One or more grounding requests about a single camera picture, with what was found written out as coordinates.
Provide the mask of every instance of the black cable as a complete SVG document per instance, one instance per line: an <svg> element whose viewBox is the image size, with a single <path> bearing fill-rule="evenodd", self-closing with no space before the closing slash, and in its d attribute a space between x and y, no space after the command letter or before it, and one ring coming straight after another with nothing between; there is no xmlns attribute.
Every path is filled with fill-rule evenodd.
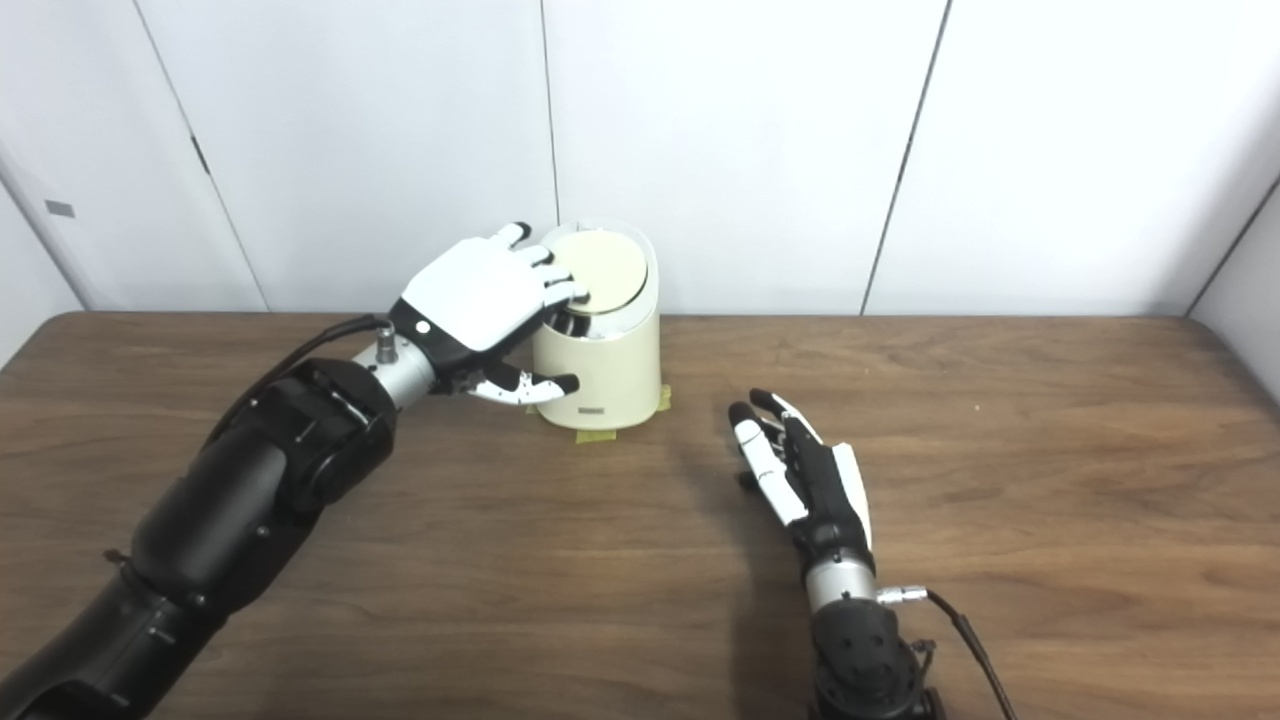
<svg viewBox="0 0 1280 720"><path fill-rule="evenodd" d="M929 667L933 666L933 648L924 651L924 662L920 664L920 684L924 684L924 679L929 675Z"/></svg>
<svg viewBox="0 0 1280 720"><path fill-rule="evenodd" d="M987 657L987 651L982 647L982 641L978 639L978 633L973 630L973 625L969 624L969 619L961 615L956 609L942 598L941 594L928 591L928 597L951 618L951 624L955 625L956 632L960 633L960 638L966 646L969 646L969 652L973 653L973 659L978 661L982 666L982 671L987 675L987 682L991 683L992 692L996 693L996 702L1000 703L1000 711L1005 714L1005 720L1018 720L1018 714L1014 712L1014 706L1009 702L1009 696L1005 693L1005 685L1000 684L1000 678L996 676L996 669L991 665L991 659Z"/></svg>
<svg viewBox="0 0 1280 720"><path fill-rule="evenodd" d="M321 331L320 334L300 345L297 348L293 350L293 352L285 355L284 359L276 363L261 378L255 380L253 384L248 386L248 389L246 389L243 393L241 393L239 397L236 398L236 402L233 402L232 406L227 409L227 413L224 413L223 416L219 418L218 423L214 425L214 429L209 432L209 437L205 438L204 447L209 447L210 445L214 443L215 439L218 439L224 432L227 432L227 425L232 423L236 415L244 407L244 405L250 400L253 398L253 396L262 392L262 388L271 384L276 378L283 375L285 370L297 365L300 360L314 352L315 348L320 347L321 345L333 342L338 338L343 338L347 336L367 331L374 331L387 324L388 320L381 319L376 315L361 315L358 318L352 318L349 320L343 320L335 325L330 325L329 328Z"/></svg>

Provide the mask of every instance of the robotic arm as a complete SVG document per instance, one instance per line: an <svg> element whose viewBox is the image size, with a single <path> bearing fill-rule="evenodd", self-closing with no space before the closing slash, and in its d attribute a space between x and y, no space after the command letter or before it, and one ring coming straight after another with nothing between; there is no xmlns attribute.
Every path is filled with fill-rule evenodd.
<svg viewBox="0 0 1280 720"><path fill-rule="evenodd" d="M0 682L0 720L132 720L148 715L227 619L266 591L321 512L392 452L397 414L428 393L521 405L577 389L503 356L586 290L513 250L516 223L463 240L422 269L387 319L329 328L227 411L186 477L133 534L92 603ZM355 360L305 359L376 331Z"/></svg>
<svg viewBox="0 0 1280 720"><path fill-rule="evenodd" d="M790 402L753 389L751 405L735 402L730 424L751 470L740 475L759 489L799 550L809 596L814 650L813 720L946 720L942 701L925 688L933 643L908 643L891 606L929 600L941 607L982 666L1007 720L1016 720L996 671L969 620L919 585L878 588L870 510L854 451L823 445ZM924 655L922 662L919 655Z"/></svg>

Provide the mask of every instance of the round lid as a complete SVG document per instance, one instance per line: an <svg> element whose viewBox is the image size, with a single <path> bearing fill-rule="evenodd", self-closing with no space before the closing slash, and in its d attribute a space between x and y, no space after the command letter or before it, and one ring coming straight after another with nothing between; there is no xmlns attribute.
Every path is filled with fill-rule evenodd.
<svg viewBox="0 0 1280 720"><path fill-rule="evenodd" d="M636 241L611 231L582 231L559 238L553 264L567 268L591 293L586 302L568 306L582 315L609 313L631 302L649 277Z"/></svg>

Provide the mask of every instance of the metal connector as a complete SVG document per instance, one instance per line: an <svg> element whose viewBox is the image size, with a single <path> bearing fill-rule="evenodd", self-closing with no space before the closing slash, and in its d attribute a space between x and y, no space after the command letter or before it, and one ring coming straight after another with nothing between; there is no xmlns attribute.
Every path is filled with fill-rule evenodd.
<svg viewBox="0 0 1280 720"><path fill-rule="evenodd" d="M396 355L396 329L388 325L378 328L378 364L392 365L399 357Z"/></svg>
<svg viewBox="0 0 1280 720"><path fill-rule="evenodd" d="M876 593L876 602L881 605L899 605L902 602L918 602L928 597L929 591L924 585L897 585L881 588Z"/></svg>
<svg viewBox="0 0 1280 720"><path fill-rule="evenodd" d="M876 597L876 573L861 561L837 552L809 569L804 587L809 594L809 611L817 612L841 600Z"/></svg>

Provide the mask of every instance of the cylindrical container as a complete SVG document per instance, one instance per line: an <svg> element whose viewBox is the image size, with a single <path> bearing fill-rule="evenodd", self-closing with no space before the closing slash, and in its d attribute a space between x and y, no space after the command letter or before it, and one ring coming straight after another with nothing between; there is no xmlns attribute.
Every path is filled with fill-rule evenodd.
<svg viewBox="0 0 1280 720"><path fill-rule="evenodd" d="M591 296L556 314L534 334L534 369L573 373L577 392L544 402L550 423L579 430L628 428L648 420L662 397L658 348L658 261L649 238L612 220L566 223L543 238L553 264Z"/></svg>

